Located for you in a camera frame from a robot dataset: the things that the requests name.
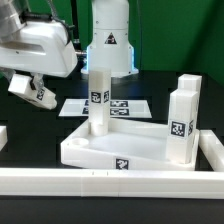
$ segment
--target white block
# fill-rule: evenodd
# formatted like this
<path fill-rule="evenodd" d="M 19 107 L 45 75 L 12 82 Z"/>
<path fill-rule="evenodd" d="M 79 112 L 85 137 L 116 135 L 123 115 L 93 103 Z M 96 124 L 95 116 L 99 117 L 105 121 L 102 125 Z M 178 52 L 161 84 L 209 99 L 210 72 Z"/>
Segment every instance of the white block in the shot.
<path fill-rule="evenodd" d="M 91 70 L 89 72 L 89 121 L 93 135 L 101 136 L 108 132 L 110 92 L 110 70 L 105 68 Z"/>
<path fill-rule="evenodd" d="M 224 146 L 211 130 L 200 133 L 200 148 L 214 171 L 224 171 Z"/>
<path fill-rule="evenodd" d="M 186 164 L 191 161 L 197 122 L 198 93 L 176 90 L 170 96 L 167 159 Z"/>
<path fill-rule="evenodd" d="M 55 94 L 43 87 L 41 91 L 32 90 L 31 77 L 15 74 L 11 80 L 8 91 L 14 93 L 27 102 L 41 108 L 53 109 L 56 107 Z"/>
<path fill-rule="evenodd" d="M 224 198 L 223 173 L 120 171 L 119 197 Z"/>
<path fill-rule="evenodd" d="M 8 141 L 8 138 L 7 138 L 6 127 L 0 126 L 0 151 L 3 149 L 7 141 Z"/>
<path fill-rule="evenodd" d="M 82 196 L 118 197 L 117 171 L 92 170 L 82 176 Z"/>
<path fill-rule="evenodd" d="M 196 91 L 200 95 L 202 77 L 184 74 L 178 79 L 178 89 Z"/>

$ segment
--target white robot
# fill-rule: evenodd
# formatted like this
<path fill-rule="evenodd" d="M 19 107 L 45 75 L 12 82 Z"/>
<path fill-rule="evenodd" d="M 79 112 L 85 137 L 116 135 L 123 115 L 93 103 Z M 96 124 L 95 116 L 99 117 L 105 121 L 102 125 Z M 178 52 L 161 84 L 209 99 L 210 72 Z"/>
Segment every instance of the white robot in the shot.
<path fill-rule="evenodd" d="M 87 48 L 87 65 L 83 74 L 95 67 L 111 69 L 111 77 L 137 74 L 134 48 L 128 41 L 128 0 L 92 0 L 93 40 Z"/>
<path fill-rule="evenodd" d="M 42 77 L 67 77 L 77 56 L 62 22 L 29 14 L 28 9 L 26 0 L 0 1 L 0 71 L 10 82 L 10 92 L 35 106 L 53 109 L 55 94 L 44 87 Z"/>

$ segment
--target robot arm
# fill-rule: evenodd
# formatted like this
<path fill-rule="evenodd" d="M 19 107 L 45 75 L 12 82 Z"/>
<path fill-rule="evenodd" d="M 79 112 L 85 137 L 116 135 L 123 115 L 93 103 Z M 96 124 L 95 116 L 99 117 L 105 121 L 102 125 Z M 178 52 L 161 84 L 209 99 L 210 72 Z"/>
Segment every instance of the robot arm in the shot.
<path fill-rule="evenodd" d="M 27 11 L 26 0 L 0 3 L 0 71 L 10 82 L 10 92 L 37 107 L 53 109 L 55 94 L 44 87 L 42 77 L 67 77 L 77 56 L 60 22 L 29 21 L 22 16 Z M 32 77 L 15 70 L 29 72 Z"/>

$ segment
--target black surface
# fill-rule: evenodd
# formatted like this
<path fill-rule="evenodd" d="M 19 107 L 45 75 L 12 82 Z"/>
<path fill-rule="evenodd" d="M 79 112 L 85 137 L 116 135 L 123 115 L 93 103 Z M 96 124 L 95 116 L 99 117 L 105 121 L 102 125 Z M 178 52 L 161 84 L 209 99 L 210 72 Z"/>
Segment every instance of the black surface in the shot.
<path fill-rule="evenodd" d="M 167 123 L 169 94 L 181 74 L 149 72 L 139 80 L 112 86 L 114 99 L 147 100 L 153 119 Z M 59 118 L 66 98 L 87 98 L 88 83 L 74 73 L 67 79 L 46 78 L 57 94 L 58 106 L 46 111 L 8 93 L 0 79 L 0 125 L 7 125 L 9 141 L 0 152 L 0 167 L 65 168 L 60 142 L 85 118 Z M 224 143 L 224 87 L 203 75 L 198 128 L 212 129 Z M 197 170 L 211 170 L 199 150 Z M 0 223 L 222 223 L 223 200 L 152 198 L 0 197 Z"/>

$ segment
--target white tray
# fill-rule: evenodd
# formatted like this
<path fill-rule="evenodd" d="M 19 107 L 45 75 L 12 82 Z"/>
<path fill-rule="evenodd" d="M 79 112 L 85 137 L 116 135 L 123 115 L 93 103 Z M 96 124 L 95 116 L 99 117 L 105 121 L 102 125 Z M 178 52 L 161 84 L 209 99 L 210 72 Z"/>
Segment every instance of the white tray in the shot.
<path fill-rule="evenodd" d="M 63 164 L 89 169 L 195 169 L 198 130 L 189 164 L 179 164 L 166 159 L 167 125 L 111 118 L 108 135 L 94 137 L 89 133 L 87 120 L 61 143 Z M 88 146 L 82 145 L 81 142 L 88 142 Z"/>

